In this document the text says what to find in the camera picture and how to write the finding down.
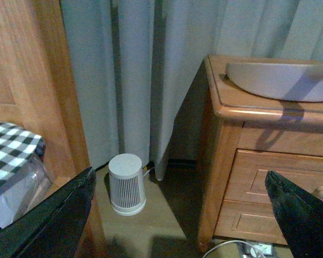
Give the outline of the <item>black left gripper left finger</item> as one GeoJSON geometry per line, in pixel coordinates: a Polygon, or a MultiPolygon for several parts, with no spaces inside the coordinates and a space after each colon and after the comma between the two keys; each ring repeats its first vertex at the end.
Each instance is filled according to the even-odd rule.
{"type": "Polygon", "coordinates": [[[0,230],[0,257],[74,257],[92,206],[91,167],[0,230]]]}

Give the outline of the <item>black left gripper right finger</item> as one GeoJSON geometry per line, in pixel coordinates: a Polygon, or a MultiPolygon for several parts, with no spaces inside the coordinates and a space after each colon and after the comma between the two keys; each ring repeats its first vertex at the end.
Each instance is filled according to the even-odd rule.
{"type": "Polygon", "coordinates": [[[323,201],[272,170],[265,186],[292,255],[323,257],[323,201]]]}

